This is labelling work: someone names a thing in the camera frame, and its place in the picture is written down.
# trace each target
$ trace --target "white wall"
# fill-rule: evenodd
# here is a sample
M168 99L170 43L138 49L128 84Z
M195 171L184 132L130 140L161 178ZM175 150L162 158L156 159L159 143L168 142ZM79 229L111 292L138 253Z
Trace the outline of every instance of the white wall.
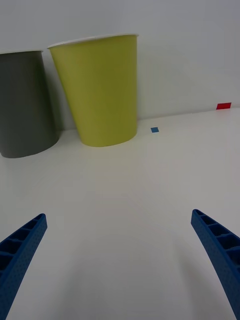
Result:
M2 0L0 50L137 32L139 118L238 107L239 13L237 0ZM54 105L73 128L47 50L43 58Z

